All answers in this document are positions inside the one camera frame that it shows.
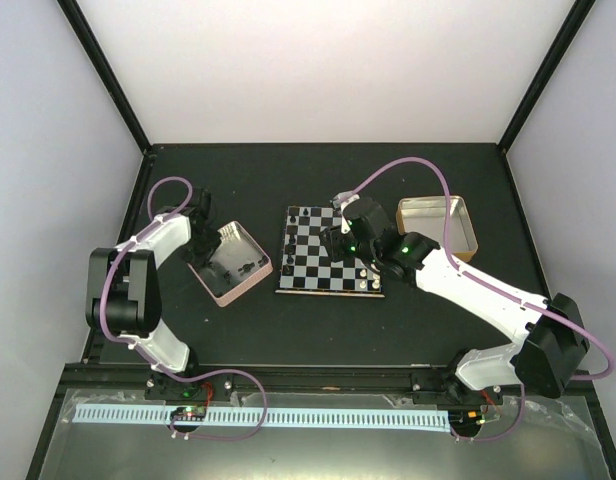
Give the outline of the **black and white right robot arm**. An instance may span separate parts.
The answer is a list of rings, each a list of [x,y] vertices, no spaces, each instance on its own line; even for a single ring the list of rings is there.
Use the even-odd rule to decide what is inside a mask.
[[[589,350],[577,304],[558,294],[534,296],[496,280],[417,232],[402,234],[381,205],[352,192],[332,205],[341,219],[320,241],[329,258],[360,260],[369,274],[442,297],[507,337],[505,345],[460,352],[442,379],[445,396],[464,403],[479,390],[523,385],[556,399]]]

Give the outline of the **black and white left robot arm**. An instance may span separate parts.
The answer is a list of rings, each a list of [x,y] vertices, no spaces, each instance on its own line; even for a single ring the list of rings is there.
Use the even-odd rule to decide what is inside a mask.
[[[201,391],[203,376],[192,348],[163,319],[158,269],[174,254],[189,267],[208,265],[221,244],[211,227],[211,205],[208,190],[194,189],[183,205],[163,208],[136,235],[89,257],[88,325],[168,375],[167,386],[181,399]]]

